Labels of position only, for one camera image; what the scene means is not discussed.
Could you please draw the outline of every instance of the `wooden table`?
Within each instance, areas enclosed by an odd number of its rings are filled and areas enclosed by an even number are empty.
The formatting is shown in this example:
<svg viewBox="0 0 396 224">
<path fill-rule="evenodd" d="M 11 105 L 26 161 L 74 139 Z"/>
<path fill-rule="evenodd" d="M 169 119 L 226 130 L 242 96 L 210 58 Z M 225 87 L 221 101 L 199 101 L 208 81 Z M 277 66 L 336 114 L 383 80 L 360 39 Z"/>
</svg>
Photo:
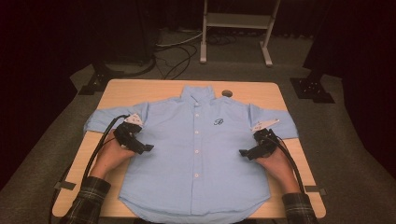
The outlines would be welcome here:
<svg viewBox="0 0 396 224">
<path fill-rule="evenodd" d="M 139 79 L 110 80 L 97 108 L 103 109 L 114 106 L 135 105 L 146 101 L 154 102 L 172 96 L 179 96 L 185 85 L 200 87 L 210 85 L 213 87 L 217 97 L 221 96 L 223 90 L 230 90 L 233 92 L 233 98 L 242 103 L 252 103 L 268 109 L 287 110 L 279 87 L 275 83 Z M 52 210 L 53 215 L 56 217 L 64 216 L 76 198 L 89 157 L 94 151 L 101 136 L 101 133 L 95 132 L 87 132 L 85 134 L 78 154 L 65 179 L 67 182 L 75 183 L 76 186 L 73 190 L 61 189 Z M 285 140 L 285 144 L 297 163 L 304 185 L 315 186 L 315 180 L 309 169 L 299 139 Z M 126 161 L 109 174 L 109 182 L 112 187 L 103 204 L 101 212 L 102 217 L 136 217 L 133 212 L 118 200 L 121 183 L 128 163 L 129 162 Z M 271 176 L 269 176 L 268 179 L 272 197 L 252 214 L 250 218 L 285 217 L 280 187 Z M 307 194 L 309 195 L 317 217 L 324 217 L 326 210 L 319 193 L 308 192 Z"/>
</svg>

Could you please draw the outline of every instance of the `black glove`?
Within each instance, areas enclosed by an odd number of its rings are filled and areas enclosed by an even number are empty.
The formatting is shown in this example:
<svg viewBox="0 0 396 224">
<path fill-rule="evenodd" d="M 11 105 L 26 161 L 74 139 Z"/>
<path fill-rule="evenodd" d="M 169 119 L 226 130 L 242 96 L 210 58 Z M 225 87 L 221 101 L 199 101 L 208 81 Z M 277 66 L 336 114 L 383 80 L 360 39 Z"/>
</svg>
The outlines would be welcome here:
<svg viewBox="0 0 396 224">
<path fill-rule="evenodd" d="M 122 147 L 126 147 L 129 150 L 142 154 L 144 151 L 151 151 L 154 146 L 143 145 L 136 139 L 134 135 L 139 133 L 141 130 L 142 128 L 139 125 L 124 121 L 119 125 L 119 127 L 117 127 L 116 131 L 114 131 L 114 136 Z"/>
<path fill-rule="evenodd" d="M 274 134 L 272 129 L 269 131 L 267 129 L 259 130 L 253 134 L 254 139 L 257 141 L 258 145 L 256 147 L 247 149 L 240 149 L 239 152 L 243 157 L 248 157 L 248 159 L 254 160 L 259 157 L 267 158 L 275 151 L 279 140 Z"/>
</svg>

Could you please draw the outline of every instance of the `flannel shirt sleeve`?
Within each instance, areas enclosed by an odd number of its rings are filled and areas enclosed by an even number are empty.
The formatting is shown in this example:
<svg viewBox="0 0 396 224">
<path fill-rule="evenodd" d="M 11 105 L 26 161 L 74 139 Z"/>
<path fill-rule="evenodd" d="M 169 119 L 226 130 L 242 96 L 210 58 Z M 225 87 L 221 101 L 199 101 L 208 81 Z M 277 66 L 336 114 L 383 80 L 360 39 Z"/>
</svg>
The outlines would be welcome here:
<svg viewBox="0 0 396 224">
<path fill-rule="evenodd" d="M 110 187 L 105 180 L 88 176 L 81 183 L 81 189 L 72 207 L 59 223 L 98 223 L 102 203 Z"/>
<path fill-rule="evenodd" d="M 288 193 L 283 195 L 282 201 L 289 224 L 318 223 L 308 195 L 304 193 Z"/>
</svg>

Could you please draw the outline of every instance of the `small black object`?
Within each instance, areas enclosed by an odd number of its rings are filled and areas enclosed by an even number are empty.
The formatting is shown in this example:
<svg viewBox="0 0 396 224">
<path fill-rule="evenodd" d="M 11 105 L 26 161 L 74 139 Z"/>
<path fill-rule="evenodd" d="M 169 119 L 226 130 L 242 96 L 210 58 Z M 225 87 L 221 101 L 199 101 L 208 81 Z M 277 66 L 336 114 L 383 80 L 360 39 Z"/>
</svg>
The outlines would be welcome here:
<svg viewBox="0 0 396 224">
<path fill-rule="evenodd" d="M 332 96 L 326 92 L 320 83 L 323 73 L 312 70 L 307 78 L 290 79 L 299 99 L 312 99 L 314 103 L 334 104 Z"/>
<path fill-rule="evenodd" d="M 221 92 L 221 95 L 227 96 L 227 97 L 232 97 L 233 96 L 233 92 L 229 91 L 229 90 L 224 90 L 224 91 Z"/>
<path fill-rule="evenodd" d="M 134 135 L 141 130 L 142 128 L 139 125 L 124 121 L 117 127 L 116 131 L 114 131 L 114 136 L 121 146 L 125 146 L 129 150 L 142 154 L 144 151 L 151 151 L 154 146 L 144 145 L 136 139 Z"/>
<path fill-rule="evenodd" d="M 272 129 L 269 131 L 267 129 L 259 130 L 253 134 L 254 139 L 257 141 L 258 145 L 249 150 L 240 149 L 239 152 L 243 157 L 247 157 L 250 161 L 257 159 L 259 157 L 267 158 L 274 153 L 279 141 L 277 136 L 274 134 Z"/>
</svg>

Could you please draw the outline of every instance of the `embroidered logo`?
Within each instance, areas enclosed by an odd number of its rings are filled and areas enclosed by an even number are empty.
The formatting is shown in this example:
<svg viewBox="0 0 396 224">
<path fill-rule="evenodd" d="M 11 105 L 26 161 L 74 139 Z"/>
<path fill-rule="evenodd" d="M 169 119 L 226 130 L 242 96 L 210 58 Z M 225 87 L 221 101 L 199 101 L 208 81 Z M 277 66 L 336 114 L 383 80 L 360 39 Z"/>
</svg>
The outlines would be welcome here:
<svg viewBox="0 0 396 224">
<path fill-rule="evenodd" d="M 224 121 L 223 119 L 216 119 L 213 124 L 214 125 L 220 125 L 220 124 L 222 124 L 223 121 Z"/>
</svg>

